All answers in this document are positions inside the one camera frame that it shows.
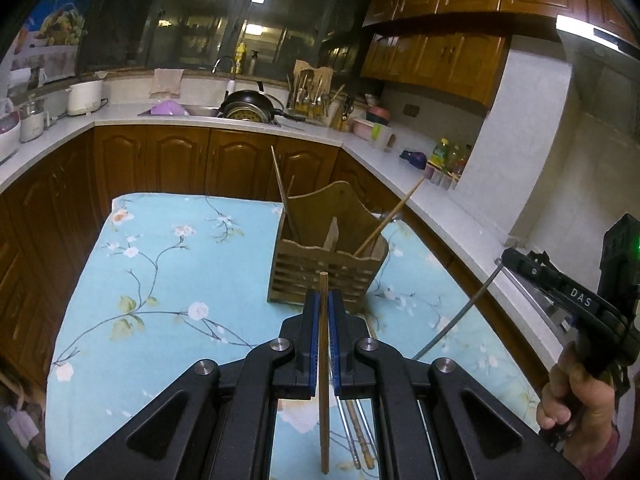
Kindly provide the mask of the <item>person right hand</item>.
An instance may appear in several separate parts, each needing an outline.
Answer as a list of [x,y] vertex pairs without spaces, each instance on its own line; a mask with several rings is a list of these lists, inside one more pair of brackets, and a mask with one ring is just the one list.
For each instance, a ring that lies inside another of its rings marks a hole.
[[540,428],[564,426],[568,436],[562,455],[587,479],[619,479],[614,463],[620,434],[613,425],[614,388],[592,377],[578,360],[574,344],[568,344],[549,372],[537,406]]

